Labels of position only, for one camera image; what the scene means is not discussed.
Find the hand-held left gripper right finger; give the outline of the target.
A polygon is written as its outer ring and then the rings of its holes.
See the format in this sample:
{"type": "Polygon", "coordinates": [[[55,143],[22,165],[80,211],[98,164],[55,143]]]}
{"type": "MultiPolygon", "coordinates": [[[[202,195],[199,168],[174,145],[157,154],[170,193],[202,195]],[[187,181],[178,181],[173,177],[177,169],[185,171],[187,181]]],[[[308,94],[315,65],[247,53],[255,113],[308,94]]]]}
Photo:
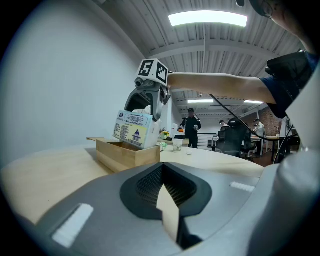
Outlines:
{"type": "Polygon", "coordinates": [[[258,177],[165,163],[162,223],[175,241],[205,241],[225,226],[255,189],[258,177]]]}

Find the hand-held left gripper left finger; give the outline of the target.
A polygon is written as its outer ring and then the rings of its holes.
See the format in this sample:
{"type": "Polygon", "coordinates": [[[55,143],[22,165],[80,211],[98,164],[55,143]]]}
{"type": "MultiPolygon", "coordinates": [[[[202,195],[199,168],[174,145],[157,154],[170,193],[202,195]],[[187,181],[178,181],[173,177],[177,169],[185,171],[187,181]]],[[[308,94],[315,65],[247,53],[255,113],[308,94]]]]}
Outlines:
{"type": "Polygon", "coordinates": [[[121,197],[137,186],[125,182],[160,164],[96,178],[49,209],[37,224],[23,223],[47,256],[173,256],[180,253],[161,218],[133,214],[121,197]]]}

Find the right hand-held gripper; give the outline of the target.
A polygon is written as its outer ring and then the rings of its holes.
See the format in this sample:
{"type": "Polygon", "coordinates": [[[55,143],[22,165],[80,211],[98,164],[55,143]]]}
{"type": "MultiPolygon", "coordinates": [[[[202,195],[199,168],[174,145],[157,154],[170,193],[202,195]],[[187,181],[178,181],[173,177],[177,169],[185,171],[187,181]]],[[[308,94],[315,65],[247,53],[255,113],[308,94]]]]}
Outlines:
{"type": "MultiPolygon", "coordinates": [[[[163,104],[167,104],[171,95],[168,89],[169,69],[158,59],[144,59],[137,71],[135,87],[138,90],[150,91],[151,114],[154,122],[162,115],[163,104]]],[[[133,112],[144,109],[144,98],[138,90],[129,95],[124,110],[133,112]]]]}

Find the light blue tissue pack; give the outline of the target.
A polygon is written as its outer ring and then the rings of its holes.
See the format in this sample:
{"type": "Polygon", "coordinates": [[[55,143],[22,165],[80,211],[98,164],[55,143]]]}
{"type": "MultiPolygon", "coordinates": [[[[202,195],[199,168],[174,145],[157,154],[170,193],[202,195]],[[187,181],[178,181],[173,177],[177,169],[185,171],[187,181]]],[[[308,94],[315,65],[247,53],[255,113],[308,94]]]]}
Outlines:
{"type": "Polygon", "coordinates": [[[117,114],[113,137],[141,150],[155,147],[158,143],[161,121],[154,121],[147,113],[120,110],[117,114]]]}

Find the person's right forearm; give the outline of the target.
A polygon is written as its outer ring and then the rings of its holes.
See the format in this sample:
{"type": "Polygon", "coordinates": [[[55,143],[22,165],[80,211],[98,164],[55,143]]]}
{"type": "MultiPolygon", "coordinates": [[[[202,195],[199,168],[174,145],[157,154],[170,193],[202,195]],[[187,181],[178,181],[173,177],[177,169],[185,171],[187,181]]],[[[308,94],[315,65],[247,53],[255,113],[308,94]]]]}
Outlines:
{"type": "Polygon", "coordinates": [[[257,77],[225,73],[170,73],[167,83],[172,89],[198,91],[213,96],[226,96],[275,104],[267,86],[257,77]]]}

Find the clear plastic cup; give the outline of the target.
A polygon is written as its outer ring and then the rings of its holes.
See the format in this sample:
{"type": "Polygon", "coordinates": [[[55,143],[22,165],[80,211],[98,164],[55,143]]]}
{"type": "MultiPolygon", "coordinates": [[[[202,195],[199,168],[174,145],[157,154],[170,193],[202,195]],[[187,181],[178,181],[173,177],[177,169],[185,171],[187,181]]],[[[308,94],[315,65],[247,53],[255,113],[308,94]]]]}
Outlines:
{"type": "Polygon", "coordinates": [[[182,139],[178,139],[178,138],[174,138],[172,140],[172,151],[174,153],[178,153],[182,150],[183,147],[183,140],[182,139]]]}

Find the open wooden box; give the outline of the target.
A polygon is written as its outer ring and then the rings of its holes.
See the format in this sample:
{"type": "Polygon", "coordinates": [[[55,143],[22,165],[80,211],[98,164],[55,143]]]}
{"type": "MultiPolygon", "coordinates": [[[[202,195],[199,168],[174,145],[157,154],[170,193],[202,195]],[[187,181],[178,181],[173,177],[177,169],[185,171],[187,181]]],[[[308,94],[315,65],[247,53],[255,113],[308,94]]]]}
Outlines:
{"type": "Polygon", "coordinates": [[[103,137],[87,137],[86,139],[96,142],[97,160],[114,173],[160,162],[161,147],[158,145],[139,149],[129,143],[103,137]]]}

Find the black office chair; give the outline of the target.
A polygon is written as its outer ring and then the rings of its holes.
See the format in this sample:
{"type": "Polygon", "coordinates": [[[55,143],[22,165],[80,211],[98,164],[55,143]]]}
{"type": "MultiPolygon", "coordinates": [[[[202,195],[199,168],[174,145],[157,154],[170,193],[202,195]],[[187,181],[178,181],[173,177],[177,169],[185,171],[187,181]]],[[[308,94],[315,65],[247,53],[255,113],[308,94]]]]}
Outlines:
{"type": "Polygon", "coordinates": [[[250,151],[256,148],[251,141],[251,130],[237,118],[230,119],[228,125],[218,132],[217,148],[223,154],[254,162],[249,156],[250,151]]]}

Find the large ceiling light panel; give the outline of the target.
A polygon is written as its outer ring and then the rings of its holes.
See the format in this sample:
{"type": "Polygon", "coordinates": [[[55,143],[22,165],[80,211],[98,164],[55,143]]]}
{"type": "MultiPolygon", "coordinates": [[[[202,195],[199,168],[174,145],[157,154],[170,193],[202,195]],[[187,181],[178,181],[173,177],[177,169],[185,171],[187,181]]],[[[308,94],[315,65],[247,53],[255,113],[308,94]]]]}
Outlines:
{"type": "Polygon", "coordinates": [[[245,15],[216,10],[195,10],[171,14],[168,16],[173,27],[195,23],[220,23],[246,27],[248,17],[245,15]]]}

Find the person's navy shirt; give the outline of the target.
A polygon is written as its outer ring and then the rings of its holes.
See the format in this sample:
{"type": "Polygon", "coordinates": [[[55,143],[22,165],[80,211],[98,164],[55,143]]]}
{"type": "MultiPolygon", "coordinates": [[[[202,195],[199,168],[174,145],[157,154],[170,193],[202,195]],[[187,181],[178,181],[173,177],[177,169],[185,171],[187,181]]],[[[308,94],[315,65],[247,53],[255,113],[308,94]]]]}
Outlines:
{"type": "MultiPolygon", "coordinates": [[[[306,53],[306,57],[308,59],[313,75],[320,61],[320,56],[310,54],[307,51],[304,52],[306,53]]],[[[307,81],[306,83],[298,84],[297,82],[289,80],[277,79],[272,75],[269,75],[268,77],[261,77],[260,80],[266,85],[273,98],[275,99],[275,104],[268,103],[267,105],[269,106],[273,114],[279,119],[283,119],[287,116],[286,110],[295,101],[300,92],[308,83],[307,81]]]]}

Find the black chest monitor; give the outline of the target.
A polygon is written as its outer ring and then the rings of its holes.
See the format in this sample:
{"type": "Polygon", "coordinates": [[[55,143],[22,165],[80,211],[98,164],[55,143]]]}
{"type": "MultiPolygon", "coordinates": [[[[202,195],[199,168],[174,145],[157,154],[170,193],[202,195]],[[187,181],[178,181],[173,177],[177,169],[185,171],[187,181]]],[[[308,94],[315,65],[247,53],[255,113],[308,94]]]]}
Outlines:
{"type": "Polygon", "coordinates": [[[305,84],[312,69],[304,51],[290,53],[267,61],[265,72],[279,80],[305,84]]]}

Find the person's glasses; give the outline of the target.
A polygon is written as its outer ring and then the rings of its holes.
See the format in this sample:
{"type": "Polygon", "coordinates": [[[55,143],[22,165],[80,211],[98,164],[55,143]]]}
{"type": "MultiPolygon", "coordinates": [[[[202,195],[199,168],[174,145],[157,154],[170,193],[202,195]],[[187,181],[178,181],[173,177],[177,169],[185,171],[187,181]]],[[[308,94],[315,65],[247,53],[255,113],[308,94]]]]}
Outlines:
{"type": "Polygon", "coordinates": [[[273,8],[269,4],[268,0],[261,0],[259,4],[261,16],[266,17],[268,19],[272,18],[273,8]]]}

